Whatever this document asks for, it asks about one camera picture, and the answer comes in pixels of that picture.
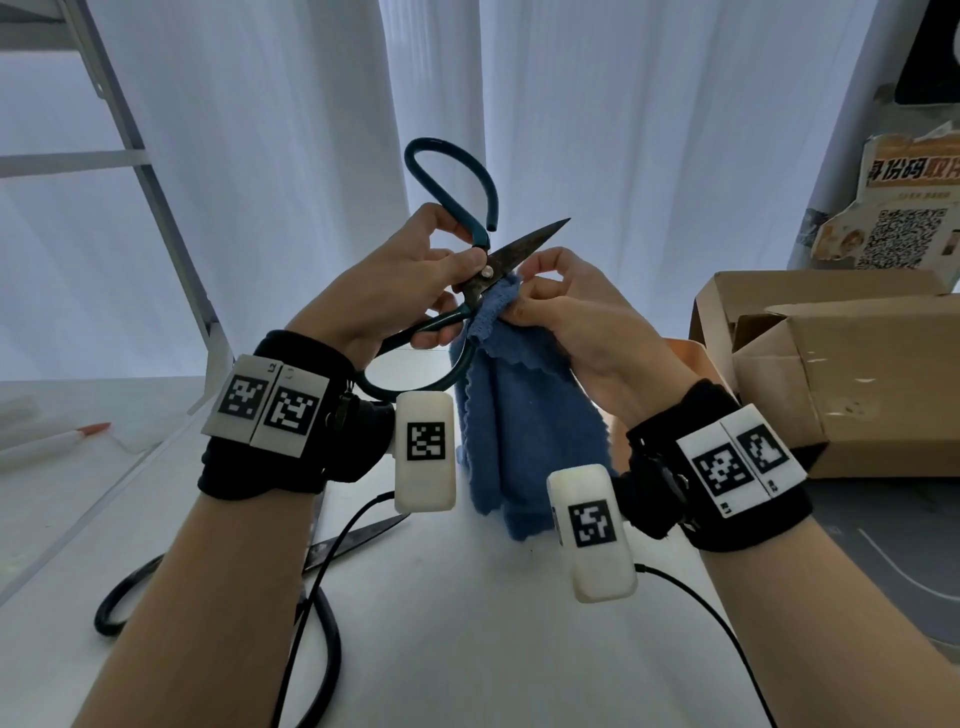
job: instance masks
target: scissors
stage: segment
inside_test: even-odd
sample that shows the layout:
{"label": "scissors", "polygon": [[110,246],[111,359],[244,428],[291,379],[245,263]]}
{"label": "scissors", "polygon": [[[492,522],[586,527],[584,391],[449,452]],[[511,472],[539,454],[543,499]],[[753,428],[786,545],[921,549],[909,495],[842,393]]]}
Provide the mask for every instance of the scissors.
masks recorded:
{"label": "scissors", "polygon": [[[318,504],[314,510],[315,516],[319,516],[319,501],[320,497],[318,497]],[[383,521],[371,523],[370,525],[354,528],[347,534],[344,541],[340,544],[340,547],[337,548],[337,552],[334,554],[333,558],[339,559],[344,554],[353,551],[358,546],[362,546],[367,541],[376,538],[382,533],[386,533],[409,515],[409,513],[404,513],[400,514],[399,516],[392,516],[389,519],[384,519]],[[336,540],[337,537],[326,539],[325,541],[318,541],[316,544],[307,549],[306,559],[303,562],[304,574],[316,569],[324,562],[324,559],[333,546],[333,542]],[[116,609],[117,605],[136,585],[141,584],[151,575],[153,575],[154,571],[156,571],[156,568],[160,565],[160,562],[163,561],[164,555],[165,554],[161,553],[156,559],[148,561],[142,567],[134,571],[127,578],[113,587],[112,591],[104,597],[104,600],[100,603],[100,607],[97,609],[96,615],[93,617],[93,627],[97,630],[97,632],[102,634],[104,637],[116,637],[120,634],[126,622],[112,621],[110,617],[113,614],[113,610]],[[303,589],[301,589],[300,601],[297,604],[296,616],[299,617],[300,613],[306,609],[307,606],[306,593],[303,591]]]}
{"label": "scissors", "polygon": [[[443,189],[437,182],[428,175],[416,160],[418,152],[439,152],[453,159],[472,172],[483,185],[484,192],[487,195],[487,225],[484,227],[479,220],[467,212],[453,197]],[[466,228],[470,233],[474,248],[483,248],[490,250],[490,236],[487,231],[496,231],[497,218],[499,216],[500,203],[496,194],[496,186],[486,168],[469,152],[461,149],[456,144],[451,144],[442,139],[434,139],[429,136],[422,136],[414,139],[403,151],[403,163],[414,179],[423,185],[424,189],[437,198],[444,209],[449,212],[453,218]],[[415,324],[400,333],[389,336],[384,339],[380,345],[380,351],[377,356],[382,356],[391,352],[404,344],[409,344],[410,339],[415,333],[421,331],[439,331],[441,328],[459,324],[462,321],[473,318],[480,308],[483,294],[496,282],[501,280],[508,273],[513,271],[516,266],[526,260],[543,243],[549,240],[555,232],[562,228],[570,218],[558,220],[555,223],[547,225],[539,230],[530,232],[523,237],[518,238],[509,245],[505,245],[495,253],[487,256],[487,265],[483,270],[473,276],[473,278],[462,283],[460,291],[464,294],[464,302],[454,310],[447,313],[438,314],[419,324]],[[441,377],[432,384],[420,387],[420,390],[443,391],[449,387],[463,374],[473,360],[476,353],[476,345],[469,339],[464,342],[464,347],[457,358],[457,363],[453,365],[446,376]],[[403,391],[383,389],[372,384],[365,372],[357,373],[357,386],[371,397],[382,401],[396,401],[397,396],[403,394]]]}

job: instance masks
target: gray mat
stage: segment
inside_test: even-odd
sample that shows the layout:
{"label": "gray mat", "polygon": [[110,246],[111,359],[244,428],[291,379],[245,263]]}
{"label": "gray mat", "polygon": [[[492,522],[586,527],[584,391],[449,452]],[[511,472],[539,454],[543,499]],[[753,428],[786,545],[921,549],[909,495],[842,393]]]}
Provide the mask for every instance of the gray mat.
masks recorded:
{"label": "gray mat", "polygon": [[817,480],[814,517],[928,637],[960,645],[960,480]]}

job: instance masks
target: black wristband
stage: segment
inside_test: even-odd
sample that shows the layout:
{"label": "black wristband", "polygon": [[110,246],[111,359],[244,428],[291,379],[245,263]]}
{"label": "black wristband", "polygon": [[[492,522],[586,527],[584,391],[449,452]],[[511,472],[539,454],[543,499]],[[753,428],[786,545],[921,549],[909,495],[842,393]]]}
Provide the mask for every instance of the black wristband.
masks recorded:
{"label": "black wristband", "polygon": [[[363,440],[355,432],[349,431],[355,426],[346,426],[348,416],[356,415],[360,407],[359,400],[348,393],[352,387],[354,370],[350,360],[343,354],[308,336],[282,330],[268,333],[254,354],[276,359],[329,380],[313,427],[299,458],[211,437],[203,457],[204,471],[197,482],[202,492],[221,500],[242,500],[274,488],[316,494],[324,489],[331,465],[335,466],[333,470],[347,477],[357,475],[358,466],[362,465],[365,466],[365,470],[359,474],[362,475],[383,455],[390,442],[382,432],[384,426],[380,427],[380,436],[372,443],[375,449],[382,448],[375,456],[368,452],[370,448],[358,452],[357,447],[351,447],[358,440]],[[368,413],[367,420],[371,406],[364,409]],[[381,414],[378,422],[382,423],[385,417],[390,419],[388,427],[392,434],[393,411],[389,415]],[[349,465],[341,464],[343,458],[338,457],[341,452],[350,457]]]}
{"label": "black wristband", "polygon": [[[627,433],[633,451],[627,482],[634,484],[631,494],[625,497],[627,507],[622,509],[628,520],[634,522],[631,514],[635,514],[638,522],[634,525],[659,538],[655,533],[665,534],[670,518],[681,513],[681,526],[694,546],[704,551],[736,551],[773,538],[810,515],[813,506],[802,486],[729,518],[720,514],[677,440],[737,409],[739,403],[726,389],[703,379],[690,388],[681,402]],[[637,488],[641,480],[643,487]],[[625,489],[621,482],[618,502]],[[643,507],[631,503],[638,498],[642,498]],[[652,505],[663,508],[664,503],[671,502],[672,507],[659,511],[656,518],[650,515]]]}

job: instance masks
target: green-handled scissors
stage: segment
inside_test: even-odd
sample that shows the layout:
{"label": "green-handled scissors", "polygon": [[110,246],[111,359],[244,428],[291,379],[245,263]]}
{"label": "green-handled scissors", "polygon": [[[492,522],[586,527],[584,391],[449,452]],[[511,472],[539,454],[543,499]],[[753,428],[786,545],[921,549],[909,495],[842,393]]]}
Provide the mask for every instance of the green-handled scissors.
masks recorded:
{"label": "green-handled scissors", "polygon": [[[483,185],[484,192],[487,194],[486,227],[467,212],[445,189],[437,184],[436,180],[423,170],[423,167],[421,167],[420,163],[415,159],[417,152],[439,152],[442,155],[447,155],[459,161],[466,166],[470,172],[476,175],[480,184]],[[485,251],[489,251],[490,236],[487,235],[487,231],[494,232],[496,230],[500,203],[493,179],[483,164],[456,144],[451,144],[442,139],[434,139],[429,136],[422,136],[407,144],[407,148],[403,152],[403,162],[406,164],[407,169],[410,170],[410,174],[413,175],[414,179],[422,184],[427,192],[437,198],[437,202],[439,202],[447,212],[453,215],[458,223],[469,231],[473,247],[483,248]],[[409,344],[410,339],[415,333],[419,333],[420,331],[439,331],[441,328],[459,324],[462,321],[472,318],[480,308],[484,292],[530,257],[530,255],[549,240],[556,231],[566,225],[569,219],[570,218],[558,220],[539,230],[530,232],[509,245],[505,245],[495,253],[489,254],[487,256],[487,265],[484,266],[484,269],[473,278],[460,284],[460,290],[464,294],[463,303],[452,311],[438,314],[433,318],[415,324],[400,333],[395,333],[393,336],[384,339],[383,344],[380,345],[380,351],[377,352],[377,356],[392,352],[404,344]],[[453,365],[449,373],[432,384],[420,387],[419,390],[442,392],[448,389],[457,379],[466,373],[467,367],[473,360],[475,353],[475,345],[473,342],[467,340],[464,342],[463,350],[457,358],[457,363]],[[357,373],[356,383],[360,389],[371,397],[376,397],[378,400],[396,401],[397,396],[403,394],[403,391],[383,389],[382,387],[372,384],[367,379],[365,372]]]}

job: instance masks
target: blue cloth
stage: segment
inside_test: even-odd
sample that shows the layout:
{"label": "blue cloth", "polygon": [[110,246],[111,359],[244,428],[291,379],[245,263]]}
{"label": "blue cloth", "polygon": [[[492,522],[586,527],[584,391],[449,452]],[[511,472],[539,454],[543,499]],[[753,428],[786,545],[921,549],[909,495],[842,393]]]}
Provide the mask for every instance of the blue cloth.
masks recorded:
{"label": "blue cloth", "polygon": [[610,468],[607,426],[584,394],[545,328],[513,327],[497,316],[516,298],[510,275],[484,295],[483,306],[450,346],[456,361],[465,338],[477,345],[466,381],[455,387],[469,473],[480,513],[500,509],[522,541],[553,527],[546,477],[563,468]]}

